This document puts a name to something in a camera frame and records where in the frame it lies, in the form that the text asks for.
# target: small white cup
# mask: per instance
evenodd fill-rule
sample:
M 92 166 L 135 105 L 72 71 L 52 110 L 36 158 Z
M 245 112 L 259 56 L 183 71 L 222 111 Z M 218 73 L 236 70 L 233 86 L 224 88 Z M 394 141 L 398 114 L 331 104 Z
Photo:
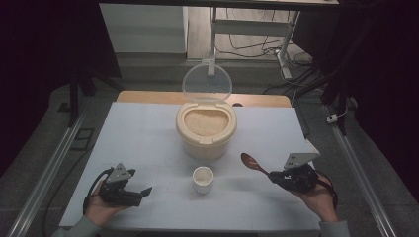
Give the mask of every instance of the small white cup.
M 208 193 L 212 187 L 213 172 L 208 167 L 198 167 L 192 175 L 194 189 L 201 195 Z

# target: sleeve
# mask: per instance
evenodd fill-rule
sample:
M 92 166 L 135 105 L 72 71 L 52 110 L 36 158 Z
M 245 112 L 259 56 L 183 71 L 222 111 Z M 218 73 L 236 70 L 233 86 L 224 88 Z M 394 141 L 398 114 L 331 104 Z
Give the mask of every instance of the sleeve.
M 71 229 L 58 229 L 52 234 L 52 237 L 94 237 L 99 231 L 101 231 L 101 227 L 83 215 Z
M 348 222 L 320 222 L 321 237 L 350 237 Z

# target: black strap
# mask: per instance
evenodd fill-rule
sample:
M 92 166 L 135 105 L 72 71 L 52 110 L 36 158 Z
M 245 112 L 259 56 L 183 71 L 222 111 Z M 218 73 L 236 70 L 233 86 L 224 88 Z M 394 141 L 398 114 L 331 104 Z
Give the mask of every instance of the black strap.
M 111 168 L 109 170 L 106 170 L 106 171 L 102 172 L 96 178 L 95 182 L 93 182 L 92 186 L 90 187 L 89 193 L 87 193 L 87 196 L 84 197 L 84 200 L 83 200 L 83 214 L 86 213 L 86 209 L 87 209 L 87 206 L 89 205 L 89 199 L 90 199 L 91 193 L 92 193 L 93 189 L 96 187 L 96 184 L 99 182 L 99 180 L 102 178 L 102 176 L 104 176 L 104 175 L 109 176 L 113 171 L 114 171 L 114 168 Z
M 323 186 L 324 188 L 326 188 L 330 192 L 330 194 L 333 197 L 333 207 L 336 209 L 336 207 L 338 205 L 338 194 L 333 189 L 333 186 L 331 186 L 331 185 L 329 185 L 326 182 L 321 181 L 321 180 L 317 180 L 317 184 Z

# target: human hand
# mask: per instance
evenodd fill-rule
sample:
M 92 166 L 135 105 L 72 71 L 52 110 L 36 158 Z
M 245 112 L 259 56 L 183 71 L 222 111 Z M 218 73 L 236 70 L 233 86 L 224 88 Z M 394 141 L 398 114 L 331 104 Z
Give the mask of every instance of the human hand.
M 129 206 L 114 205 L 104 202 L 98 195 L 102 182 L 103 181 L 99 182 L 95 191 L 90 195 L 89 204 L 85 213 L 86 217 L 98 226 L 104 226 L 118 211 L 129 208 Z
M 324 183 L 331 185 L 330 181 L 322 176 L 318 179 Z M 299 197 L 304 201 L 305 205 L 320 217 L 324 222 L 339 221 L 339 217 L 333 206 L 333 196 L 325 187 L 316 184 L 314 189 L 306 194 L 290 191 L 293 195 Z

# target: white paper sheet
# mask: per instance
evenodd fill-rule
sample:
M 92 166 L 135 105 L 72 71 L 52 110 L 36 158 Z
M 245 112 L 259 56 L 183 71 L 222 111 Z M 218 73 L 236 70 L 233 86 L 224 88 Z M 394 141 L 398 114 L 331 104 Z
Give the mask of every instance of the white paper sheet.
M 153 187 L 139 207 L 118 213 L 108 228 L 158 230 L 281 231 L 319 229 L 318 217 L 297 197 L 249 170 L 242 152 L 268 172 L 282 171 L 291 152 L 310 152 L 294 109 L 234 108 L 237 130 L 227 152 L 202 163 L 182 146 L 175 119 L 180 106 L 113 103 L 60 226 L 82 216 L 83 198 L 106 169 L 122 162 L 135 175 L 127 191 Z M 214 184 L 205 196 L 192 186 L 192 173 L 206 165 Z

